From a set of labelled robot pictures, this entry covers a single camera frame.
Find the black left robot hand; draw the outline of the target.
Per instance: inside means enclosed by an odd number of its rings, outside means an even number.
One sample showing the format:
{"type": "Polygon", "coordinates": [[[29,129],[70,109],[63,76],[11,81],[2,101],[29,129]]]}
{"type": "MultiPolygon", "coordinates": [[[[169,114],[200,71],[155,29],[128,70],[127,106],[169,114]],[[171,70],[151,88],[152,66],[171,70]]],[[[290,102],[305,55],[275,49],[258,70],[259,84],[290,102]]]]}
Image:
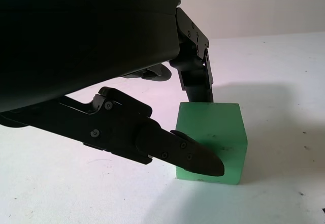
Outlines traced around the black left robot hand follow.
{"type": "Polygon", "coordinates": [[[1,125],[32,126],[142,164],[158,158],[222,176],[209,148],[165,131],[150,106],[103,87],[117,77],[166,81],[178,70],[190,102],[213,102],[209,40],[181,0],[1,0],[1,125]]]}

